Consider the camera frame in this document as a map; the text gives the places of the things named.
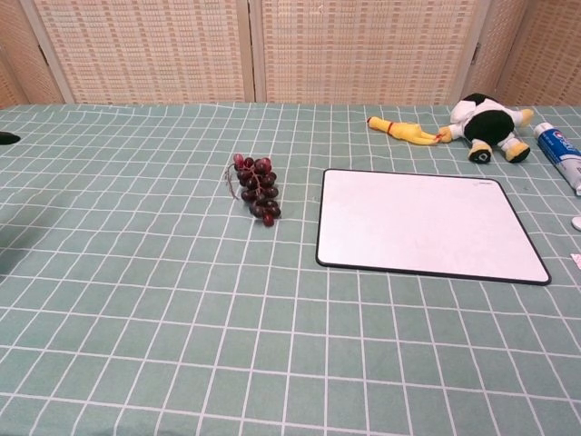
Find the toothpaste cap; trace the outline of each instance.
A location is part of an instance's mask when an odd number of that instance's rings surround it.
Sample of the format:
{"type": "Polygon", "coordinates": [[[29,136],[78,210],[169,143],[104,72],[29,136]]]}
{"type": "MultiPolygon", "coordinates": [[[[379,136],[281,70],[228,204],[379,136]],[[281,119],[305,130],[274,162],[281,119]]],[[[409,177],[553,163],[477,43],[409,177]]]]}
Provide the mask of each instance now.
{"type": "Polygon", "coordinates": [[[534,130],[534,134],[535,134],[535,139],[538,139],[538,137],[545,131],[547,131],[548,129],[554,129],[555,127],[551,124],[551,123],[541,123],[538,124],[537,127],[535,127],[534,130]]]}

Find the black object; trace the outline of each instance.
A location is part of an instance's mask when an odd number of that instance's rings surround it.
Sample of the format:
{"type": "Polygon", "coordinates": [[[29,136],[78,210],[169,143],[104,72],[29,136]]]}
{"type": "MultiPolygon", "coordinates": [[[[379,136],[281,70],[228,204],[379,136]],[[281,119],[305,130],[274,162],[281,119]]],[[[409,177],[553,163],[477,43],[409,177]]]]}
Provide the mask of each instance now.
{"type": "Polygon", "coordinates": [[[20,136],[8,132],[0,132],[0,145],[15,144],[20,141],[20,136]]]}

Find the rubber chicken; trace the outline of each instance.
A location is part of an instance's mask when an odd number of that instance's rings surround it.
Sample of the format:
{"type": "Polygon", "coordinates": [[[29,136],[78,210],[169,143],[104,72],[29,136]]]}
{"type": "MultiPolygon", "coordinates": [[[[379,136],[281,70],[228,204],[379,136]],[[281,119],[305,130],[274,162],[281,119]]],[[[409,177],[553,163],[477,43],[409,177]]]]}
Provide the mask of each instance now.
{"type": "Polygon", "coordinates": [[[368,126],[373,130],[379,130],[393,136],[396,139],[403,139],[416,145],[434,145],[439,143],[441,134],[427,134],[422,132],[419,124],[397,123],[371,116],[367,120],[368,126]]]}

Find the whiteboard black border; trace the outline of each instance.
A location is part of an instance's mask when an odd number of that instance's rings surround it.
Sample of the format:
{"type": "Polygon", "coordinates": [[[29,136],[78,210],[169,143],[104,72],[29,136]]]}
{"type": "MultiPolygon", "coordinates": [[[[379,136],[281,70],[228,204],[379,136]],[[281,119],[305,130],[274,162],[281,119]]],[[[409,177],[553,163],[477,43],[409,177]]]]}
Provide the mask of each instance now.
{"type": "Polygon", "coordinates": [[[518,216],[517,211],[515,210],[513,204],[510,202],[510,199],[507,196],[507,192],[502,187],[502,184],[495,179],[491,179],[489,177],[469,177],[463,175],[447,175],[447,174],[430,174],[430,173],[405,173],[405,172],[397,172],[397,171],[371,171],[371,170],[352,170],[352,169],[342,169],[342,168],[327,168],[323,171],[322,182],[320,187],[320,205],[319,205],[319,222],[317,225],[317,248],[315,251],[315,260],[316,262],[323,267],[326,268],[341,268],[341,269],[351,269],[351,270],[362,270],[362,271],[373,271],[373,272],[385,272],[385,273],[402,273],[402,274],[413,274],[413,275],[423,275],[429,277],[444,277],[444,278],[451,278],[451,279],[466,279],[466,280],[478,280],[478,281],[485,281],[485,282],[504,282],[504,283],[518,283],[518,284],[532,284],[532,285],[539,285],[539,286],[546,286],[552,282],[552,276],[547,266],[543,262],[543,258],[540,256],[536,246],[533,244],[530,235],[528,234],[527,229],[525,228],[524,224],[522,223],[520,217],[518,216]],[[524,232],[525,236],[527,237],[528,243],[530,243],[537,259],[540,261],[545,273],[547,273],[547,279],[543,282],[540,281],[529,281],[529,280],[519,280],[519,279],[507,279],[504,277],[489,277],[489,276],[479,276],[479,275],[469,275],[469,274],[454,274],[454,273],[443,273],[443,272],[432,272],[432,271],[416,271],[416,270],[404,270],[398,268],[379,268],[379,267],[369,267],[364,265],[349,265],[349,264],[342,264],[342,263],[325,263],[319,258],[319,242],[320,242],[320,218],[322,216],[323,211],[323,203],[324,203],[324,195],[325,195],[325,176],[327,172],[330,171],[341,171],[341,172],[351,172],[351,173],[385,173],[385,174],[403,174],[403,175],[420,175],[420,176],[428,176],[428,177],[446,177],[446,178],[455,178],[455,179],[468,179],[468,180],[475,180],[475,181],[489,181],[496,183],[500,188],[500,191],[505,196],[507,203],[510,205],[510,210],[517,218],[518,224],[520,228],[524,232]]]}

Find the bunch of grapes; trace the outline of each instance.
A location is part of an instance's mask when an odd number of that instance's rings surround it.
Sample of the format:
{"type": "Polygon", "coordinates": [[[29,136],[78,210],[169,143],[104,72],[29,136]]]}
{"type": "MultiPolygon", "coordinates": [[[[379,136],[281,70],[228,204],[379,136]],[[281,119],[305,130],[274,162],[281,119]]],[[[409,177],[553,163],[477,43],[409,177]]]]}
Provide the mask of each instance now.
{"type": "MultiPolygon", "coordinates": [[[[276,173],[272,171],[271,159],[262,157],[255,161],[251,157],[244,158],[241,154],[235,154],[234,163],[229,169],[232,166],[240,185],[245,188],[241,197],[250,206],[252,215],[262,218],[267,227],[274,225],[274,220],[281,216],[281,208],[275,200],[279,190],[274,186],[276,173]]],[[[231,193],[236,197],[231,187],[230,172],[227,174],[231,193]]]]}

